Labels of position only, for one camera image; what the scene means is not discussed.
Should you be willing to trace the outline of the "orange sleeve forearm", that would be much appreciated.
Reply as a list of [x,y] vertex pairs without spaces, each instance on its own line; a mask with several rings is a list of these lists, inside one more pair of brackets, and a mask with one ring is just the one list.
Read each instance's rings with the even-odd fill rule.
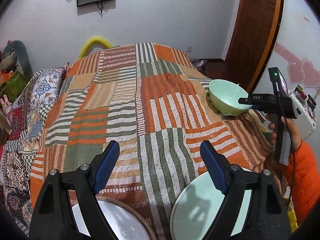
[[287,182],[293,185],[292,201],[300,225],[319,199],[319,172],[311,147],[302,141],[295,155],[289,157],[289,164],[281,164],[280,169]]

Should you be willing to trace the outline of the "right hand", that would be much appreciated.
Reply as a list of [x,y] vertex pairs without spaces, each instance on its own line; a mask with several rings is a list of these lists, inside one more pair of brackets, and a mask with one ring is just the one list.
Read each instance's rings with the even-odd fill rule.
[[[266,119],[270,122],[268,124],[268,129],[271,130],[270,133],[270,142],[271,144],[275,144],[276,142],[279,141],[277,139],[279,135],[279,128],[280,128],[280,123],[275,125],[272,120],[273,120],[273,115],[267,114]],[[299,129],[297,125],[295,124],[293,119],[286,119],[285,117],[281,117],[281,123],[283,124],[283,134],[281,135],[282,139],[289,139],[290,143],[290,150],[291,153],[295,153],[299,148],[302,143],[302,138],[300,136]]]

